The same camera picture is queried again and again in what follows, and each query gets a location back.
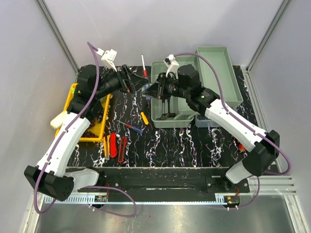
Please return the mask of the black claw hammer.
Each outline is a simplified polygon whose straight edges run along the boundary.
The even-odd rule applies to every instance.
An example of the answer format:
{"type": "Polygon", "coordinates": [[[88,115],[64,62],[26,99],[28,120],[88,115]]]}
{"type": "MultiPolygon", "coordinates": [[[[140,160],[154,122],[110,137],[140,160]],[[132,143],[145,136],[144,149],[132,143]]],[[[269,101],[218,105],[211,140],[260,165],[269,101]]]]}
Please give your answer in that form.
{"type": "Polygon", "coordinates": [[[170,111],[170,102],[171,102],[170,97],[162,100],[162,115],[158,117],[157,120],[167,120],[171,117],[176,117],[176,114],[171,113],[170,111]]]}

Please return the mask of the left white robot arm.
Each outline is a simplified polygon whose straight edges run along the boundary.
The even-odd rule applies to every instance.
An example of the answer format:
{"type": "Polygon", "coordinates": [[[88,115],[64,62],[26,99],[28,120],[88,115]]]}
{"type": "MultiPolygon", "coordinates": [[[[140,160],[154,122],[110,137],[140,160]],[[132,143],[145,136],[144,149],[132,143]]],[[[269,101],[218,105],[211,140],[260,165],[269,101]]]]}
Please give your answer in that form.
{"type": "Polygon", "coordinates": [[[136,93],[148,83],[146,78],[132,73],[126,65],[117,69],[115,50],[93,49],[92,52],[94,56],[101,56],[101,61],[108,68],[107,73],[100,75],[99,64],[81,67],[73,98],[57,136],[36,166],[27,166],[24,171],[35,193],[40,192],[58,201],[65,201],[73,191],[87,186],[95,192],[104,189],[105,179],[94,168],[67,173],[69,158],[83,133],[97,117],[102,99],[117,90],[136,93]]]}

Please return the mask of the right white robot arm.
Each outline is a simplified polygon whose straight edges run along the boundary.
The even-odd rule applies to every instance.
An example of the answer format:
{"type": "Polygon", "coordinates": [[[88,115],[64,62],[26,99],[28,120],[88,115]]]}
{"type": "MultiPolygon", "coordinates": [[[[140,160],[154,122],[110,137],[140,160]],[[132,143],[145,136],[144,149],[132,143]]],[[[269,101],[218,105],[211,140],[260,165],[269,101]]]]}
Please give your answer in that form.
{"type": "Polygon", "coordinates": [[[221,180],[222,189],[232,192],[243,179],[265,173],[279,155],[279,134],[274,130],[266,132],[252,124],[233,111],[221,94],[203,87],[193,65],[180,66],[172,54],[164,59],[164,63],[167,71],[160,73],[143,93],[158,100],[171,96],[185,99],[190,109],[219,124],[248,152],[246,158],[226,172],[221,180]]]}

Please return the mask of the clear grey plastic toolbox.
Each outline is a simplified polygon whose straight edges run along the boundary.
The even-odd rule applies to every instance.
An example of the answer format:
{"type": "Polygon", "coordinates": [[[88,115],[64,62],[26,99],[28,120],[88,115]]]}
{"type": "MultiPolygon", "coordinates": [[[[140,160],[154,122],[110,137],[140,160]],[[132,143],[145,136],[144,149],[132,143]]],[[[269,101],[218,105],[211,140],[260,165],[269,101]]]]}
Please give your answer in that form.
{"type": "MultiPolygon", "coordinates": [[[[227,47],[197,47],[197,54],[204,57],[215,69],[225,103],[236,110],[243,102],[238,82],[234,73],[227,47]]],[[[179,66],[192,65],[198,73],[198,78],[201,82],[199,87],[194,88],[195,91],[201,88],[209,88],[216,94],[220,94],[217,80],[211,68],[199,57],[193,55],[179,56],[176,58],[179,66]]],[[[151,119],[156,128],[186,128],[192,120],[195,120],[195,125],[199,128],[218,127],[218,124],[202,115],[195,113],[186,100],[178,97],[171,97],[170,109],[176,114],[166,120],[159,120],[162,114],[162,101],[151,99],[151,119]]]]}

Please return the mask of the red utility knife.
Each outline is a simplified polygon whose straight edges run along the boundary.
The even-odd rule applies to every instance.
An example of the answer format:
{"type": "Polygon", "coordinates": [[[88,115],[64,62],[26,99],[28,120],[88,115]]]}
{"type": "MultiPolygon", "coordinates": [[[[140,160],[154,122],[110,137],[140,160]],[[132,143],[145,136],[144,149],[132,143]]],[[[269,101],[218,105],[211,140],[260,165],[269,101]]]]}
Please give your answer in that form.
{"type": "Polygon", "coordinates": [[[110,135],[110,157],[115,158],[118,153],[116,133],[111,133],[110,135]]]}

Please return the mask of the yellow handled screwdriver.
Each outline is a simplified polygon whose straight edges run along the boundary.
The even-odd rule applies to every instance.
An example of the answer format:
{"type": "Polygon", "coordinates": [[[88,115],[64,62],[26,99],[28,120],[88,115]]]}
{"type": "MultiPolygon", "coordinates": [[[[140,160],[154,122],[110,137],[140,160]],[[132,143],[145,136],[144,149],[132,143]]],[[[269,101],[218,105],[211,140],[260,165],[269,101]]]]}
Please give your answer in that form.
{"type": "Polygon", "coordinates": [[[148,121],[148,118],[146,117],[145,113],[144,112],[140,112],[140,115],[141,115],[141,118],[142,118],[144,124],[148,125],[149,121],[148,121]]]}

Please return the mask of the blue screwdriver with red band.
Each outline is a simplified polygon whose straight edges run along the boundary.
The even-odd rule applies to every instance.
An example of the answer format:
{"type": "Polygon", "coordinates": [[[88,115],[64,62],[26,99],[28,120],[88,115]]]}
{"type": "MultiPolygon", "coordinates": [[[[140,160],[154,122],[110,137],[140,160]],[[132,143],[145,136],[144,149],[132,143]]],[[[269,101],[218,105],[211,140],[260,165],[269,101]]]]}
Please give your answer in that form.
{"type": "Polygon", "coordinates": [[[142,67],[143,67],[143,77],[148,78],[148,72],[147,72],[146,67],[145,67],[145,61],[144,61],[143,54],[141,55],[141,60],[142,60],[142,67]]]}

